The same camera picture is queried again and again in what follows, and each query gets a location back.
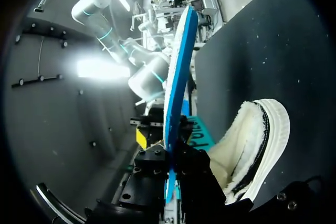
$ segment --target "shoe insole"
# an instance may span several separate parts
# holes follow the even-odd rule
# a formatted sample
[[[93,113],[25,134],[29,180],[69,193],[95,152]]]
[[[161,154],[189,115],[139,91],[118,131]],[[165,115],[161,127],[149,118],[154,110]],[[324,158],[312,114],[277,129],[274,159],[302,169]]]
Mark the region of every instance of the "shoe insole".
[[[173,52],[166,82],[164,98],[163,141],[173,157],[174,146],[180,124],[181,109],[198,27],[198,16],[191,6],[187,7],[178,23]],[[175,186],[175,172],[170,168],[166,202],[170,202]]]

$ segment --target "yellow label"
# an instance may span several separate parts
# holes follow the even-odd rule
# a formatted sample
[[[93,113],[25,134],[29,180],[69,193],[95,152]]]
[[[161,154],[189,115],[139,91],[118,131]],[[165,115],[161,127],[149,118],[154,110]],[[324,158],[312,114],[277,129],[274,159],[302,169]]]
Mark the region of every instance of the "yellow label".
[[[136,128],[136,139],[137,139],[137,143],[138,143],[143,149],[146,149],[146,148],[147,148],[147,141],[146,141],[146,138],[144,137],[144,135],[141,134],[141,132],[139,131],[138,128]]]

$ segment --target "white robotic arm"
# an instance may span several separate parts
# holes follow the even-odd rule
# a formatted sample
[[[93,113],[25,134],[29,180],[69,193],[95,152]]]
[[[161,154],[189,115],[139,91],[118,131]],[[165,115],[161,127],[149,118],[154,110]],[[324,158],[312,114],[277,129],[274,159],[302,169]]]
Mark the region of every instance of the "white robotic arm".
[[[117,63],[130,60],[140,67],[130,78],[129,86],[144,101],[152,101],[164,93],[162,83],[168,75],[169,58],[161,52],[143,48],[132,38],[121,40],[113,25],[102,14],[110,4],[111,0],[80,0],[72,8],[71,14],[75,21],[90,28]],[[139,28],[154,33],[152,25],[146,24]],[[163,41],[159,42],[159,47],[163,49]]]

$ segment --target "black panel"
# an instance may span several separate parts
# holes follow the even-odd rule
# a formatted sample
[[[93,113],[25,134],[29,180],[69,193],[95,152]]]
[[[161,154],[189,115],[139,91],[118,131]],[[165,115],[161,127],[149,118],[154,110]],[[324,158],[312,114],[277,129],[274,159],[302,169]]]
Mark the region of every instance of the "black panel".
[[[331,177],[336,150],[336,60],[331,13],[311,0],[253,0],[196,57],[198,114],[216,141],[244,101],[287,109],[287,148],[255,203],[293,180]]]

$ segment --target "white shoe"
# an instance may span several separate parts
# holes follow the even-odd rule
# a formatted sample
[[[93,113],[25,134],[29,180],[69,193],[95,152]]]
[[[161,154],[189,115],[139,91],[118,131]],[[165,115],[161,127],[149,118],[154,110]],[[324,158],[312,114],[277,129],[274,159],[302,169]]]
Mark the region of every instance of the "white shoe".
[[[284,152],[289,116],[274,99],[244,102],[225,136],[208,154],[226,203],[256,198],[266,176]]]

